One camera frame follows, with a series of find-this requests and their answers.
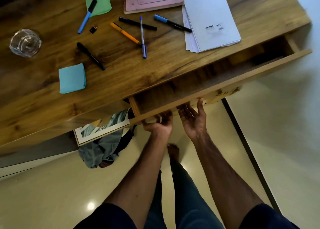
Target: sticky note pad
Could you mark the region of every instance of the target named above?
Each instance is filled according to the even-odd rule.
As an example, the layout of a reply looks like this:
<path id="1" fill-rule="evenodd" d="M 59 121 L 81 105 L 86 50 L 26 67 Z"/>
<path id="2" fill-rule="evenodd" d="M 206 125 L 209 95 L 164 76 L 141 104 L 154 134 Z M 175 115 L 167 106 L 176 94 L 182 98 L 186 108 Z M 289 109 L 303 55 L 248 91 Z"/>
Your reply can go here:
<path id="1" fill-rule="evenodd" d="M 86 87 L 83 63 L 59 69 L 60 93 L 66 94 Z"/>
<path id="2" fill-rule="evenodd" d="M 86 0 L 87 9 L 91 4 L 92 0 Z M 95 6 L 90 17 L 100 15 L 103 13 L 108 13 L 112 9 L 110 0 L 97 0 L 97 5 Z"/>

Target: dark blue sleeve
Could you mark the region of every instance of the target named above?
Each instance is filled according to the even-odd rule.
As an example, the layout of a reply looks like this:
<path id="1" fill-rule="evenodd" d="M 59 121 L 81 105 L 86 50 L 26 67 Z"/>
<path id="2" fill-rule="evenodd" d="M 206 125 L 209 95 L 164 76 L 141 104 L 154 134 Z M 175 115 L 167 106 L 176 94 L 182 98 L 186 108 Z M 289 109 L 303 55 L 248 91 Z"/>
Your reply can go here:
<path id="1" fill-rule="evenodd" d="M 296 225 L 266 204 L 251 209 L 239 229 L 299 229 Z"/>
<path id="2" fill-rule="evenodd" d="M 102 204 L 91 215 L 76 225 L 74 229 L 87 228 L 137 229 L 130 216 L 114 204 Z"/>

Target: spiral notepad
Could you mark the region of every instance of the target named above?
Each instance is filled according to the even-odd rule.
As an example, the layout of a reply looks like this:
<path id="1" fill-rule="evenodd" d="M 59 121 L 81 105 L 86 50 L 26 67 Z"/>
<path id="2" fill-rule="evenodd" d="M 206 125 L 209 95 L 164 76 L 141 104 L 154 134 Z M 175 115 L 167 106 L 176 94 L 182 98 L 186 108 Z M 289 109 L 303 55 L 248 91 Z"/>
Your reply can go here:
<path id="1" fill-rule="evenodd" d="M 186 33 L 186 48 L 193 52 L 223 47 L 241 40 L 226 0 L 184 0 L 184 25 L 193 30 Z"/>

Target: clear glass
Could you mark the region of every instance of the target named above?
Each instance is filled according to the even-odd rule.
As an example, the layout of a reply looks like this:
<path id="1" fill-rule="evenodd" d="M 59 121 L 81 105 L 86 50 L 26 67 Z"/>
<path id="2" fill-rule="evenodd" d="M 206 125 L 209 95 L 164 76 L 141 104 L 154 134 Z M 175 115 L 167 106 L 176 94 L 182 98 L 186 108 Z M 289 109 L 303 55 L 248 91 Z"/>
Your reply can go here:
<path id="1" fill-rule="evenodd" d="M 40 50 L 42 41 L 32 30 L 21 29 L 10 41 L 10 49 L 14 54 L 23 57 L 33 57 Z"/>

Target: blue ballpoint pen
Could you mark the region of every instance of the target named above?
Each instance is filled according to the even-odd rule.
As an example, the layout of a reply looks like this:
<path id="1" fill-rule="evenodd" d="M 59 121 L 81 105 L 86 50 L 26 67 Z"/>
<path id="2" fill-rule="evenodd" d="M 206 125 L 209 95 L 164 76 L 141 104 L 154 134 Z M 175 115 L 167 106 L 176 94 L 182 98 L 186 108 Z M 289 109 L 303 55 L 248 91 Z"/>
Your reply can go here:
<path id="1" fill-rule="evenodd" d="M 90 6 L 89 6 L 89 8 L 88 8 L 88 13 L 87 13 L 87 15 L 85 16 L 85 18 L 84 18 L 84 20 L 83 20 L 83 22 L 82 22 L 82 24 L 81 24 L 81 26 L 80 26 L 80 29 L 78 30 L 78 34 L 81 34 L 81 33 L 82 33 L 82 31 L 83 31 L 86 23 L 88 22 L 88 20 L 89 20 L 89 18 L 90 18 L 90 15 L 91 15 L 92 12 L 94 11 L 94 7 L 96 6 L 97 2 L 98 2 L 97 0 L 92 0 Z"/>
<path id="2" fill-rule="evenodd" d="M 142 26 L 142 16 L 140 16 L 140 27 L 141 27 L 141 40 L 142 40 L 142 56 L 144 59 L 146 59 L 146 45 L 144 44 L 144 38 L 143 38 L 143 26 Z"/>

